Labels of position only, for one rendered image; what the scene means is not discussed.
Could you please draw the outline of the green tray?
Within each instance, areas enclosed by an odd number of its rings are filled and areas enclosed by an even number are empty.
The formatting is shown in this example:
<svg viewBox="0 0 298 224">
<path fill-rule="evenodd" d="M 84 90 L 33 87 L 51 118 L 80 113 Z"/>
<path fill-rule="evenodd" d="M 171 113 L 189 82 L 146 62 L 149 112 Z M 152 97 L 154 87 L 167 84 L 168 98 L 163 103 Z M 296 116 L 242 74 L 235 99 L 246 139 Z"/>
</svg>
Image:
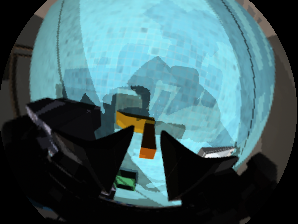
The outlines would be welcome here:
<svg viewBox="0 0 298 224">
<path fill-rule="evenodd" d="M 118 185 L 128 185 L 128 186 L 133 186 L 133 179 L 122 179 L 120 176 L 116 176 L 116 181 Z"/>
<path fill-rule="evenodd" d="M 118 185 L 117 184 L 117 179 L 114 180 L 114 188 L 121 188 L 122 190 L 136 190 L 136 175 L 137 173 L 134 172 L 125 172 L 121 171 L 121 169 L 118 169 L 117 175 L 122 177 L 122 179 L 133 179 L 134 183 L 133 186 L 128 186 L 128 185 Z"/>
</svg>

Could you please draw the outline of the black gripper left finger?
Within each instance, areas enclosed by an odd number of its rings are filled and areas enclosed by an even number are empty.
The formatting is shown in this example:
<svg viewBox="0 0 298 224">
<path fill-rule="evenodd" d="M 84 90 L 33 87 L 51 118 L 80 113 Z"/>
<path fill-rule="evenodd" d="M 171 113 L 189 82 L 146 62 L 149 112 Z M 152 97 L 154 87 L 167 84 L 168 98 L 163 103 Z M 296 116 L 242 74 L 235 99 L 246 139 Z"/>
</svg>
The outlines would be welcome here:
<svg viewBox="0 0 298 224">
<path fill-rule="evenodd" d="M 60 129 L 57 131 L 57 128 L 51 131 L 56 149 L 71 157 L 74 163 L 88 168 L 94 181 L 101 186 L 101 193 L 109 194 L 132 141 L 134 125 L 93 141 L 68 135 Z"/>
</svg>

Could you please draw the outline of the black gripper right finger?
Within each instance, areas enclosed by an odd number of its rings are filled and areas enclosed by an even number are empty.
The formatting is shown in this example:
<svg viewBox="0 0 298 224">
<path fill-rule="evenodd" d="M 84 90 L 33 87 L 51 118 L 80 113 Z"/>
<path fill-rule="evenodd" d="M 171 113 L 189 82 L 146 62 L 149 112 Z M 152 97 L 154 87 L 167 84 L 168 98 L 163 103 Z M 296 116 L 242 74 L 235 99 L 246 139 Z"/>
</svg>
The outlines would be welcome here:
<svg viewBox="0 0 298 224">
<path fill-rule="evenodd" d="M 201 157 L 180 144 L 168 132 L 161 131 L 161 155 L 164 165 L 168 201 L 181 201 L 190 189 L 196 188 L 206 176 L 225 171 L 237 164 L 238 156 Z"/>
</svg>

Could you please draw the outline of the dark grey ramp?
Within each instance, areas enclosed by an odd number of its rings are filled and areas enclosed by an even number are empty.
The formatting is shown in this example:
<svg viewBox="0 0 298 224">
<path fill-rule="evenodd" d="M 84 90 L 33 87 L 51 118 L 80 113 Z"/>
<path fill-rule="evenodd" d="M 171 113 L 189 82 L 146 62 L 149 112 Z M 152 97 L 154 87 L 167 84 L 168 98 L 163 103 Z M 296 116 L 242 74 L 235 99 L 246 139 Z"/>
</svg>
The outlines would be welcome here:
<svg viewBox="0 0 298 224">
<path fill-rule="evenodd" d="M 73 101 L 71 99 L 53 99 L 44 97 L 44 99 L 31 101 L 27 104 L 29 117 L 37 123 L 37 143 L 40 143 L 41 149 L 49 149 L 51 155 L 59 152 L 56 144 L 53 143 L 51 129 L 63 131 L 68 135 L 80 137 L 82 140 L 96 140 L 94 131 L 101 127 L 101 107 L 94 104 L 85 104 L 82 101 Z"/>
</svg>

